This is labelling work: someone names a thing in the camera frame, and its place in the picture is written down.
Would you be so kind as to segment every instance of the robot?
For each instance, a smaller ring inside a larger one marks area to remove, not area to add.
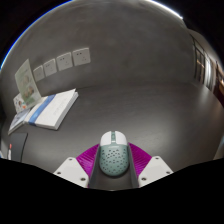
[[[128,143],[123,133],[109,131],[100,144],[67,158],[54,175],[83,188],[117,191],[141,188],[172,173],[161,157]]]

